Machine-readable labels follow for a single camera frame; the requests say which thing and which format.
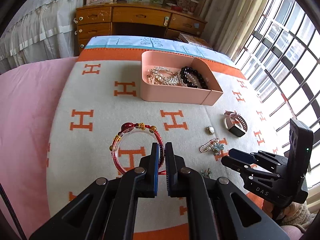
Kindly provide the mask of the window with metal grille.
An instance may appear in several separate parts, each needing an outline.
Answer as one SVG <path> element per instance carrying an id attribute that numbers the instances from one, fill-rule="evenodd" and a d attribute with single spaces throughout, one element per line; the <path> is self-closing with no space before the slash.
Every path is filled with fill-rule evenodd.
<path id="1" fill-rule="evenodd" d="M 267 0 L 236 59 L 257 92 L 280 151 L 289 149 L 289 120 L 314 133 L 309 188 L 319 185 L 319 32 L 295 0 Z"/>

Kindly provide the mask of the white orange H blanket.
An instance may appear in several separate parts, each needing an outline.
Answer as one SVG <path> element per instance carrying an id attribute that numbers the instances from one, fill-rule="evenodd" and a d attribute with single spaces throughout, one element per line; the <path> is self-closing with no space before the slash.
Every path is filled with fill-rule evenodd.
<path id="1" fill-rule="evenodd" d="M 223 94 L 212 106 L 190 103 L 148 102 L 140 96 L 142 54 L 148 49 L 94 48 L 81 52 L 63 89 L 49 139 L 47 196 L 49 212 L 55 215 L 99 177 L 120 177 L 109 150 L 126 122 L 154 125 L 164 142 L 187 166 L 201 171 L 210 168 L 212 178 L 225 176 L 237 187 L 238 173 L 221 164 L 220 156 L 201 153 L 215 137 L 224 145 L 245 152 L 259 150 L 282 154 L 275 130 L 263 104 L 240 70 L 204 59 Z M 239 113 L 248 130 L 242 137 L 230 133 L 225 111 Z"/>

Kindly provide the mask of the round pearl brooch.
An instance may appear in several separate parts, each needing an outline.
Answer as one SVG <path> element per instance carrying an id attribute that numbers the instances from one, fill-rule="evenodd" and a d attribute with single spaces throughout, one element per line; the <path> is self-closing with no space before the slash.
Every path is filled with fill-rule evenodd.
<path id="1" fill-rule="evenodd" d="M 208 127 L 206 128 L 206 130 L 207 130 L 210 134 L 215 134 L 215 130 L 214 130 L 213 126 L 208 126 Z"/>

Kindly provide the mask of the white lace covered furniture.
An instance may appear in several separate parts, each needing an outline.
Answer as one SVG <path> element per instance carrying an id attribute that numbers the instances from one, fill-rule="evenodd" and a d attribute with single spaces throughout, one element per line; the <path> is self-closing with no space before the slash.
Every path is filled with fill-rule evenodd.
<path id="1" fill-rule="evenodd" d="M 1 73 L 23 64 L 73 57 L 75 11 L 84 0 L 27 0 L 1 36 Z"/>

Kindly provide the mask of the wooden desk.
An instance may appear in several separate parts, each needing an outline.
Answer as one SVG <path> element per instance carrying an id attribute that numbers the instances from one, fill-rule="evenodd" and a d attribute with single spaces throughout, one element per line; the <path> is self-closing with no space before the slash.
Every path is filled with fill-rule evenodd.
<path id="1" fill-rule="evenodd" d="M 95 36 L 128 35 L 175 40 L 180 33 L 200 37 L 206 21 L 151 2 L 121 1 L 76 9 L 79 50 Z"/>

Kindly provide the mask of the pink jewelry tray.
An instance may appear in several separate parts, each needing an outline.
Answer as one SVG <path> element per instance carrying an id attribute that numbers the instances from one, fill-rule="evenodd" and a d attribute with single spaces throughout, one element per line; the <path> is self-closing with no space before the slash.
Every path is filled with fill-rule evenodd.
<path id="1" fill-rule="evenodd" d="M 162 51 L 142 54 L 140 96 L 145 101 L 212 106 L 222 94 L 204 60 Z"/>

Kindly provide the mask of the red beaded bangle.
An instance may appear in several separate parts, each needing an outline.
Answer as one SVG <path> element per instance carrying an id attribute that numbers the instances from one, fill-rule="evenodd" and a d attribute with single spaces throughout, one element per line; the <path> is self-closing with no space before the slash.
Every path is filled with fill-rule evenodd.
<path id="1" fill-rule="evenodd" d="M 150 153 L 154 142 L 159 149 L 157 167 L 160 169 L 164 163 L 165 154 L 164 143 L 157 127 L 143 122 L 122 124 L 109 147 L 118 175 L 124 175 L 136 167 L 139 160 Z"/>

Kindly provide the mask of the silver rhinestone hair comb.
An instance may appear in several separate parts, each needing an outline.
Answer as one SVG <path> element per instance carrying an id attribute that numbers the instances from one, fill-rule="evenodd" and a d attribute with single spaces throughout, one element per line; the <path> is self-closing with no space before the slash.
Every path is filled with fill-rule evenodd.
<path id="1" fill-rule="evenodd" d="M 156 66 L 149 69 L 147 79 L 152 85 L 181 86 L 178 74 L 167 67 Z"/>

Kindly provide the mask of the blue tree print cloth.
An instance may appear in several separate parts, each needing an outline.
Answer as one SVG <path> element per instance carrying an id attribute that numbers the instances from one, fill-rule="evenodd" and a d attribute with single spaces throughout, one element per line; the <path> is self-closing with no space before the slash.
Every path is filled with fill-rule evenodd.
<path id="1" fill-rule="evenodd" d="M 144 36 L 96 36 L 85 46 L 92 48 L 148 49 L 198 56 L 234 67 L 234 62 L 225 54 L 202 47 L 198 44 L 184 43 L 162 38 Z"/>

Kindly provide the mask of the cream curtain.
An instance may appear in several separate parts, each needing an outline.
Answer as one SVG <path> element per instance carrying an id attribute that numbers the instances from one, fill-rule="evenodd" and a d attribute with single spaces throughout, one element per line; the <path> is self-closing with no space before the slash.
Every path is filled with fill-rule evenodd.
<path id="1" fill-rule="evenodd" d="M 204 0 L 201 35 L 213 50 L 235 60 L 261 17 L 268 0 Z"/>

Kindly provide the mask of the pink bed sheet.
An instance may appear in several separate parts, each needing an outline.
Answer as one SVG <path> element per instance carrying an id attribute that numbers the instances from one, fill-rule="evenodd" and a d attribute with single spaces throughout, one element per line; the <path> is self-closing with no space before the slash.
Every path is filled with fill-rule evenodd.
<path id="1" fill-rule="evenodd" d="M 76 60 L 24 64 L 1 75 L 1 185 L 27 237 L 50 217 L 49 136 Z"/>

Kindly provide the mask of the blue flower hair clip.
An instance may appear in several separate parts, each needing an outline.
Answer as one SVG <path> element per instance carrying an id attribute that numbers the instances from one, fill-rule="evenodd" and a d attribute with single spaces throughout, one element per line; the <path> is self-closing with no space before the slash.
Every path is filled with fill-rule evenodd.
<path id="1" fill-rule="evenodd" d="M 202 174 L 203 178 L 210 179 L 211 175 L 212 175 L 212 171 L 210 170 L 210 168 L 207 168 L 207 169 L 201 170 L 201 174 Z"/>

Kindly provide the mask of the gold safety pin brooch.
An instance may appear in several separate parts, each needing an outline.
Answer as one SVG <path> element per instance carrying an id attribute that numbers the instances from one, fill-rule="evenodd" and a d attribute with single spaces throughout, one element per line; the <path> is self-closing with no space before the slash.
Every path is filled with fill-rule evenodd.
<path id="1" fill-rule="evenodd" d="M 214 144 L 218 143 L 219 139 L 218 138 L 213 138 L 210 141 L 208 141 L 207 143 L 205 143 L 204 145 L 202 145 L 199 150 L 201 153 L 207 152 L 207 151 L 211 151 L 214 147 Z"/>

